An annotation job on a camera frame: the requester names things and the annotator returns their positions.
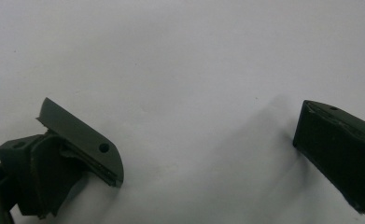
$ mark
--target dark green plastic part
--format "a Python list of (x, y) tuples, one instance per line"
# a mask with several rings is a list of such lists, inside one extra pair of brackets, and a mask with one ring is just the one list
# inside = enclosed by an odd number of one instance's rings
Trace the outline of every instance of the dark green plastic part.
[(123, 165), (118, 150), (72, 114), (46, 99), (38, 118), (49, 130), (0, 146), (0, 224), (13, 223), (15, 204), (25, 216), (57, 215), (69, 190), (92, 171), (120, 187)]
[(365, 121), (331, 105), (304, 101), (293, 145), (365, 214)]

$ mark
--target small hole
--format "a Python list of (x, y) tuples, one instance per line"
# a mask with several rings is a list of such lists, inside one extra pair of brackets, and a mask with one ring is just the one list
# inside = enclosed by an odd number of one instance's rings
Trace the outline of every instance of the small hole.
[(14, 145), (13, 148), (23, 147), (24, 145), (24, 142), (19, 142), (18, 144)]
[(109, 151), (109, 145), (107, 143), (101, 144), (98, 148), (102, 153), (106, 153), (107, 151)]

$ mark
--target white background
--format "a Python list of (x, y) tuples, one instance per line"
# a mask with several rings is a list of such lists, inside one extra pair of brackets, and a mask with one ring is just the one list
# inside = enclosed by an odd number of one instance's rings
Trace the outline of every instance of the white background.
[(304, 99), (365, 119), (365, 1), (0, 1), (0, 145), (45, 97), (125, 182), (18, 224), (365, 223), (291, 145)]

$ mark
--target screw hole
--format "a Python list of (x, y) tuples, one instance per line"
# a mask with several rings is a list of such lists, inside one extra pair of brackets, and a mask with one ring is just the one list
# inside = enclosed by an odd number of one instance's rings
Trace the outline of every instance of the screw hole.
[(13, 148), (23, 147), (24, 145), (24, 142), (19, 142), (18, 144), (14, 145)]
[(109, 151), (109, 145), (107, 143), (103, 143), (101, 144), (98, 149), (100, 149), (100, 151), (102, 153), (106, 153), (107, 151)]

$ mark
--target white surface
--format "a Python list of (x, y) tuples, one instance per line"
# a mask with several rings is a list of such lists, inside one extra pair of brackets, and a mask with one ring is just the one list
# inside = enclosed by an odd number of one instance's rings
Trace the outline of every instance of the white surface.
[(0, 1), (0, 145), (45, 97), (125, 182), (17, 223), (365, 223), (291, 145), (304, 99), (365, 119), (365, 1)]

